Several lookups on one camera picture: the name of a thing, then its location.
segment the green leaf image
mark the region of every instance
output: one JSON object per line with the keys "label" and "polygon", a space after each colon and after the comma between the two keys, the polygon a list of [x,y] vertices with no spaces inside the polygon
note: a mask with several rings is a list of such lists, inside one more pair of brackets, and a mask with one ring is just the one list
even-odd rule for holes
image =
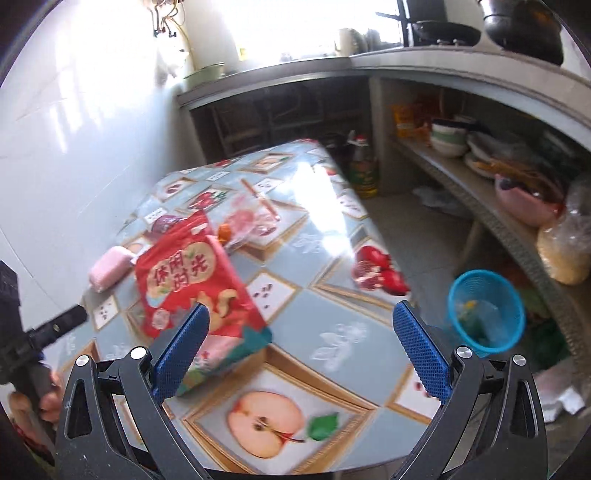
{"label": "green leaf image", "polygon": [[308,437],[317,442],[326,440],[339,426],[339,414],[331,413],[323,417],[314,417],[308,422]]}

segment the window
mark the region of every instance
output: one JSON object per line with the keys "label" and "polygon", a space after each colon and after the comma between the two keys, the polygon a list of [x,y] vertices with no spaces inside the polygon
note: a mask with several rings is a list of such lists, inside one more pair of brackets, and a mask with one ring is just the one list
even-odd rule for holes
{"label": "window", "polygon": [[401,44],[400,23],[378,17],[398,13],[392,0],[217,0],[241,59],[261,64],[335,55],[340,28]]}

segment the metal screw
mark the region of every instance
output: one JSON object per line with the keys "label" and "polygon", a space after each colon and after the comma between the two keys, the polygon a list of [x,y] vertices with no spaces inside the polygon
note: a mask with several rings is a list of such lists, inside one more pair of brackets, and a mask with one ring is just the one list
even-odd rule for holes
{"label": "metal screw", "polygon": [[513,363],[523,367],[525,365],[525,357],[523,355],[513,355]]}
{"label": "metal screw", "polygon": [[470,358],[472,356],[472,350],[470,350],[467,346],[459,346],[456,350],[456,353],[462,358]]}
{"label": "metal screw", "polygon": [[76,359],[76,365],[78,365],[79,367],[83,367],[88,363],[88,355],[80,355],[77,359]]}
{"label": "metal screw", "polygon": [[139,360],[140,358],[143,358],[146,353],[148,353],[148,351],[144,347],[137,346],[131,351],[130,355],[134,360]]}

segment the stack of bowls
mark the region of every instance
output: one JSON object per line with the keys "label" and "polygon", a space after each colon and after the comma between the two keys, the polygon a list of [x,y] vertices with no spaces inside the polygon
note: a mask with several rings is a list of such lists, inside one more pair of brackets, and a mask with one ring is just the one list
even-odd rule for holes
{"label": "stack of bowls", "polygon": [[468,151],[468,124],[444,118],[433,119],[431,146],[447,158],[461,157]]}

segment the blue plastic basket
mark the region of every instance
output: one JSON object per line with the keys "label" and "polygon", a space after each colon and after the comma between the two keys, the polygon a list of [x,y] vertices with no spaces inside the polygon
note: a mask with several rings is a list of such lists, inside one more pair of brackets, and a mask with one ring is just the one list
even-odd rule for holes
{"label": "blue plastic basket", "polygon": [[[471,300],[485,301],[498,309],[496,321],[499,324],[494,326],[496,337],[489,336],[489,346],[481,345],[471,338],[457,318],[457,305]],[[462,340],[481,357],[512,348],[525,329],[523,304],[513,285],[488,270],[471,270],[458,277],[449,291],[447,310],[452,325]]]}

